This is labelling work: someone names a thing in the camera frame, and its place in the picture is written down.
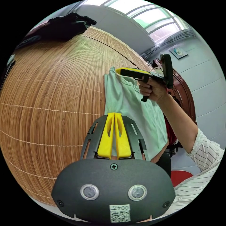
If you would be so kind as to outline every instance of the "person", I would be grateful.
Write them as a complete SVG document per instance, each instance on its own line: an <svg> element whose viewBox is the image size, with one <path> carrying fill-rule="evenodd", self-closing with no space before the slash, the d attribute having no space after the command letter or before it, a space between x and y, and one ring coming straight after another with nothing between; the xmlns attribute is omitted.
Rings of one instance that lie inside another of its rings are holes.
<svg viewBox="0 0 226 226"><path fill-rule="evenodd" d="M192 158L201 171L174 188L176 197L166 213L155 218L159 219L184 208L202 192L216 172L224 150L220 148L219 144L210 141L202 133L173 97L167 93L163 85L152 78L149 78L147 83L142 81L138 83L140 93L158 104L177 139L186 150L187 156Z"/></svg>

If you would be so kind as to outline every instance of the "hand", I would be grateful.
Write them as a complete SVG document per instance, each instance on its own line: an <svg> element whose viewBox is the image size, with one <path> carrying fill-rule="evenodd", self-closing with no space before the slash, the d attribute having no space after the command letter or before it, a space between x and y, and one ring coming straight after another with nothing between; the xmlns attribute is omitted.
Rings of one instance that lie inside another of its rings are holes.
<svg viewBox="0 0 226 226"><path fill-rule="evenodd" d="M143 96L148 96L152 101L159 102L166 94L167 89L162 84L156 82L152 78L149 78L147 83L138 81L140 93Z"/></svg>

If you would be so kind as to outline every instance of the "qr code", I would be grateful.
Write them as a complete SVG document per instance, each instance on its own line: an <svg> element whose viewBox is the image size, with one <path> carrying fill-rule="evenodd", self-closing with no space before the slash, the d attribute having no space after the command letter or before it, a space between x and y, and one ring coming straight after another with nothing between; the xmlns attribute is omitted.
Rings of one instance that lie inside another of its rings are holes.
<svg viewBox="0 0 226 226"><path fill-rule="evenodd" d="M111 211L111 223L130 221L130 211Z"/></svg>

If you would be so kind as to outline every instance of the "bamboo blind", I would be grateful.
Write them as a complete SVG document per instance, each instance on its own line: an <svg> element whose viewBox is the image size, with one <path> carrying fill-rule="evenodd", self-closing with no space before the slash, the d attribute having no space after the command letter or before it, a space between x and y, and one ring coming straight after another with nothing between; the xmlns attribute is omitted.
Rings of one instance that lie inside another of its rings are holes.
<svg viewBox="0 0 226 226"><path fill-rule="evenodd" d="M22 189L55 205L57 175L79 160L88 129L104 114L103 75L112 66L152 69L120 40L93 27L66 43L40 42L14 54L16 64L0 96L0 146Z"/></svg>

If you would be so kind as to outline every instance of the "light green cloth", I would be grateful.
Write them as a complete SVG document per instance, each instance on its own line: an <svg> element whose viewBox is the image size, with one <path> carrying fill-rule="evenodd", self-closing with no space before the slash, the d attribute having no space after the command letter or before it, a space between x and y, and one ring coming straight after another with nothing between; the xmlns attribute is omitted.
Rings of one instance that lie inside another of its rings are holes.
<svg viewBox="0 0 226 226"><path fill-rule="evenodd" d="M104 75L105 115L117 112L135 121L148 151L148 157L154 158L167 143L167 131L164 115L156 102L142 102L142 95L136 80L119 76L112 67L108 75ZM116 155L113 141L112 155Z"/></svg>

